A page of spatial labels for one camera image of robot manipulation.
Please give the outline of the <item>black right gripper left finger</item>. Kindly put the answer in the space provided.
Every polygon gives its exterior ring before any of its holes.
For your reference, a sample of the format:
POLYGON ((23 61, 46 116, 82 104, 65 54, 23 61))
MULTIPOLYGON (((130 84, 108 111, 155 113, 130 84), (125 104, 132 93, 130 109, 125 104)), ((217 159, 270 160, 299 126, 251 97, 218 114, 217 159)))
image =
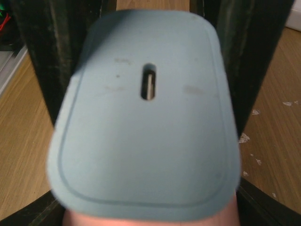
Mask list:
POLYGON ((1 226, 61 226, 65 208, 50 191, 0 221, 1 226))

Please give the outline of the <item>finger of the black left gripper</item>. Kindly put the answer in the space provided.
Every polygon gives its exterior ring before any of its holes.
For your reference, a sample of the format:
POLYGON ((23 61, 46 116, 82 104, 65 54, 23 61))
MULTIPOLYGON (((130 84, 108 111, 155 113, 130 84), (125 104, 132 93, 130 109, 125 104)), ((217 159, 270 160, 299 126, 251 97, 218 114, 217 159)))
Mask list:
POLYGON ((294 4, 292 0, 192 0, 217 31, 237 132, 242 134, 294 4))
POLYGON ((12 0, 52 123, 92 23, 116 10, 115 0, 12 0))

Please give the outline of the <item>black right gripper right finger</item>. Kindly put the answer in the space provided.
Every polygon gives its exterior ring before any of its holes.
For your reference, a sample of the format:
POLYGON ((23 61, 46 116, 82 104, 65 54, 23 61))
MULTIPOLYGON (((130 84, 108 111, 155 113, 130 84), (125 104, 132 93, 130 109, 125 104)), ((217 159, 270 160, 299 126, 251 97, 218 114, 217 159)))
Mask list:
POLYGON ((274 200, 259 188, 240 179, 236 190, 242 226, 301 226, 301 215, 274 200))

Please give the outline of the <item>blue charger plug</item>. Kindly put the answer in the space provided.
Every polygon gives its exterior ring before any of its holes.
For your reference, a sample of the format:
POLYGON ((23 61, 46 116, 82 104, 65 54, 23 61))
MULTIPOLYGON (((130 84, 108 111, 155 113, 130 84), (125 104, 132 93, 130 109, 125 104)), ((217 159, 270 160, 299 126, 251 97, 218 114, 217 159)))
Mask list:
POLYGON ((215 28, 120 10, 83 45, 48 152, 54 197, 100 218, 194 221, 233 199, 240 151, 215 28))

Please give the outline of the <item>white power strip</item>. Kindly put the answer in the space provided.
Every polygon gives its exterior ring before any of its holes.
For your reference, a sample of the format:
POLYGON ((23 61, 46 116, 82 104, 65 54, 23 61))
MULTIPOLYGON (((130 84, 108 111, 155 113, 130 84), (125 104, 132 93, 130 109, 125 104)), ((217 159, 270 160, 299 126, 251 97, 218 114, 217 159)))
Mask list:
POLYGON ((301 31, 301 0, 295 0, 285 26, 296 31, 301 31))

